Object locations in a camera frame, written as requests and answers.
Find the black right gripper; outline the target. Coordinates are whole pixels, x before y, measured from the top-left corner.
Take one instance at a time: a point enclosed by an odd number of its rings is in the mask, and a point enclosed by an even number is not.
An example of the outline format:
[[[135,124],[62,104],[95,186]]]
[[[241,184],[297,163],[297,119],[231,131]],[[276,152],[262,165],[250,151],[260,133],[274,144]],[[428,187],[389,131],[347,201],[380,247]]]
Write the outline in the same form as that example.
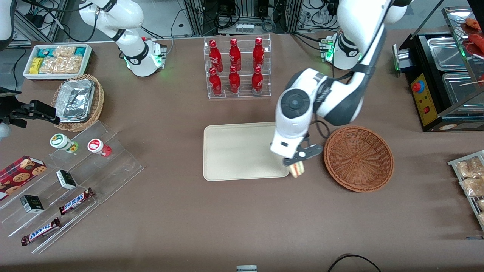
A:
[[[17,95],[22,91],[0,88],[0,118],[1,123],[26,128],[26,119],[41,119],[54,125],[59,125],[56,109],[39,100],[31,100],[30,106],[24,107]]]

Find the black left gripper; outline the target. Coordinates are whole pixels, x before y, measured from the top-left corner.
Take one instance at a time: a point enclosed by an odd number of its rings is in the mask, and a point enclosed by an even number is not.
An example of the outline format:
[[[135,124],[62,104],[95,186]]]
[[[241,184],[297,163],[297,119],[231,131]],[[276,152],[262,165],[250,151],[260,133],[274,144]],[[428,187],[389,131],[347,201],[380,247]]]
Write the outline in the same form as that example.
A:
[[[283,164],[287,167],[294,165],[296,162],[303,162],[304,160],[318,156],[323,152],[323,147],[320,144],[312,144],[310,142],[310,135],[306,134],[304,139],[297,146],[294,157],[292,159],[284,158]]]

